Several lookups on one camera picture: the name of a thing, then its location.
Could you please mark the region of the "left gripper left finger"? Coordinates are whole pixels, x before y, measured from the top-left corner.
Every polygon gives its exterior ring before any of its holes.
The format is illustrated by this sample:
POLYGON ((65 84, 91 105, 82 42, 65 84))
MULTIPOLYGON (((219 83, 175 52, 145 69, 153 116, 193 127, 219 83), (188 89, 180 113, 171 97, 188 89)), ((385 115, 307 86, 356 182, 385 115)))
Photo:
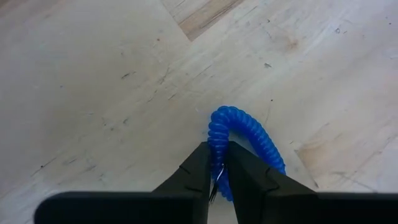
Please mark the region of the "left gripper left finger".
POLYGON ((162 223, 206 223, 210 196, 208 144, 200 143, 152 193, 163 203, 162 208, 156 210, 162 223))

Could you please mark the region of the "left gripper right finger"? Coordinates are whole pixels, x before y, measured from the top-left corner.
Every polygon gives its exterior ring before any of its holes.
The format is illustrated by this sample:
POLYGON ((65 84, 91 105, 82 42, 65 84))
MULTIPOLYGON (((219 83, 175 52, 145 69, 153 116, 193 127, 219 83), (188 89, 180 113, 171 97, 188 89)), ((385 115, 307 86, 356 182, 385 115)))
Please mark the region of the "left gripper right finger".
POLYGON ((226 167, 239 223, 315 223, 317 195, 310 188, 232 141, 226 167))

